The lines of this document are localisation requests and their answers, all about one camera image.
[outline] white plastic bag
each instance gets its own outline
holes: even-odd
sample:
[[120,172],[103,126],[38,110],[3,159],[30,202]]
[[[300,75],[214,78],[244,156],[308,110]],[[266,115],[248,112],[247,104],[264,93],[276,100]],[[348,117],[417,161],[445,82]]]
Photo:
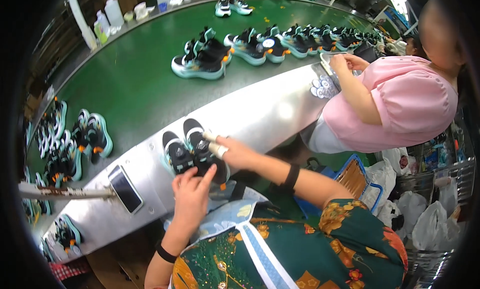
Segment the white plastic bag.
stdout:
[[447,184],[445,187],[441,187],[440,190],[440,197],[438,201],[441,203],[442,207],[447,212],[447,217],[455,211],[457,207],[457,200],[458,200],[458,192],[457,192],[457,181],[455,178],[450,180],[450,184]]
[[402,240],[405,236],[410,239],[413,228],[417,224],[417,219],[427,208],[427,200],[420,194],[407,191],[400,196],[396,205],[405,218],[403,227],[396,233]]
[[[380,197],[380,201],[373,211],[373,214],[377,216],[379,209],[385,204],[385,201],[395,187],[395,180],[397,179],[396,172],[393,170],[393,167],[388,160],[377,162],[370,167],[365,167],[365,172],[371,183],[380,185],[383,188],[383,194]],[[361,201],[371,209],[377,200],[378,192],[378,188],[371,186],[367,187],[365,193],[363,193]]]
[[418,218],[412,231],[413,246],[418,250],[440,250],[447,236],[447,212],[436,201]]
[[407,153],[407,149],[405,147],[383,150],[381,155],[384,160],[388,160],[390,164],[392,164],[393,170],[396,172],[397,175],[412,174],[410,172],[408,163],[404,168],[400,166],[400,159],[402,158],[402,156],[405,156],[407,158],[407,162],[409,160],[409,154]]
[[389,200],[380,208],[377,218],[388,226],[392,227],[392,219],[401,214],[397,205]]

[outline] black wristband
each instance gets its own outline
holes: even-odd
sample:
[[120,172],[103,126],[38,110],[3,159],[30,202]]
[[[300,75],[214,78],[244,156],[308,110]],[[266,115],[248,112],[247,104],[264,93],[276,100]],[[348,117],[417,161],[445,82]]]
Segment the black wristband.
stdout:
[[169,262],[169,263],[175,263],[175,261],[177,260],[177,257],[174,256],[174,255],[171,255],[169,254],[166,250],[163,249],[162,247],[162,241],[159,241],[156,245],[155,245],[155,249],[157,250],[157,252],[159,253],[159,256],[164,259],[165,261]]
[[298,174],[300,173],[300,166],[292,164],[290,166],[290,172],[288,173],[289,175],[287,176],[285,182],[281,185],[279,185],[279,189],[281,192],[292,195],[295,194],[295,190],[293,187],[297,183],[297,178],[299,177]]

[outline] phone screen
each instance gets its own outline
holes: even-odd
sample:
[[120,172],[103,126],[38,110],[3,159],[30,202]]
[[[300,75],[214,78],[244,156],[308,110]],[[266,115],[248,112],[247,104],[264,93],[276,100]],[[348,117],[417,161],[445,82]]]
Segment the phone screen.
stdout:
[[130,213],[135,212],[143,202],[130,180],[127,178],[123,168],[121,166],[116,166],[108,177],[110,184],[127,210]]

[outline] orange shoe accent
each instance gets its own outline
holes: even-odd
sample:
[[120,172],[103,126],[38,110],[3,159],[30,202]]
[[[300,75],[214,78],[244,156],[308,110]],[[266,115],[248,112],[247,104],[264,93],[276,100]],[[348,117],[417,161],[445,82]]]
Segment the orange shoe accent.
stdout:
[[93,148],[93,153],[94,154],[98,154],[98,153],[102,153],[102,152],[103,152],[103,148],[101,148],[101,147]]

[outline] red checkered cloth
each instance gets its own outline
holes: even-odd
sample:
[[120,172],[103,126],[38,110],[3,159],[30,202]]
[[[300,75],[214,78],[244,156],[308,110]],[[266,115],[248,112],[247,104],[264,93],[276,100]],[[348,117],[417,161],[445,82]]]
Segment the red checkered cloth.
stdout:
[[92,268],[90,268],[90,265],[85,258],[80,258],[66,264],[55,264],[49,262],[48,265],[50,266],[52,273],[60,282],[69,277],[92,271]]

